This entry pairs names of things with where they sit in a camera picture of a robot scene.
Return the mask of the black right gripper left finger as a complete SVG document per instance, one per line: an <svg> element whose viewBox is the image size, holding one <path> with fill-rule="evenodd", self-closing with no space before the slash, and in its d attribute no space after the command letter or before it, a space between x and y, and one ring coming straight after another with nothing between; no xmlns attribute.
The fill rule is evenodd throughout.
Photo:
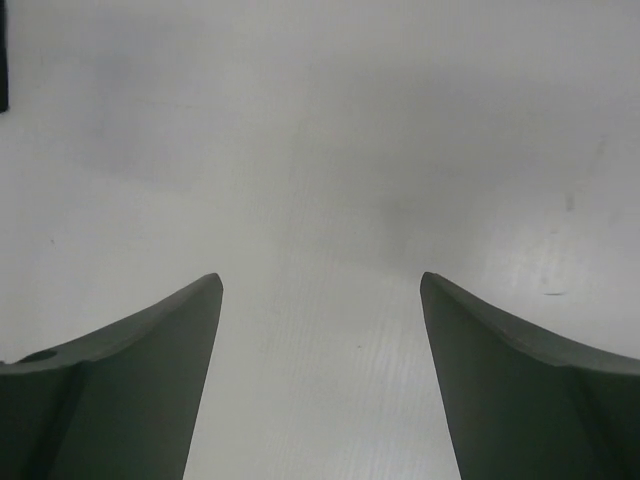
<svg viewBox="0 0 640 480"><path fill-rule="evenodd" d="M5 479L180 479L222 305L208 274L1 367Z"/></svg>

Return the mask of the black t shirt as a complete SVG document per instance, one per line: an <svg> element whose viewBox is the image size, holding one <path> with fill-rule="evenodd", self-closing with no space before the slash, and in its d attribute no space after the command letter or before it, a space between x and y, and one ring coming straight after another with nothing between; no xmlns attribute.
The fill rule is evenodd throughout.
<svg viewBox="0 0 640 480"><path fill-rule="evenodd" d="M7 5L0 0L0 113L9 109L9 72L7 51Z"/></svg>

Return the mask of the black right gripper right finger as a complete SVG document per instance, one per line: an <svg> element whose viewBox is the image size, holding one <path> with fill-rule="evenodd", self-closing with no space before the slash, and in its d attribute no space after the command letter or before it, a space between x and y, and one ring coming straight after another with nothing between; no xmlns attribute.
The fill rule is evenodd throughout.
<svg viewBox="0 0 640 480"><path fill-rule="evenodd" d="M639 363L492 306L440 275L421 299L464 479L635 479Z"/></svg>

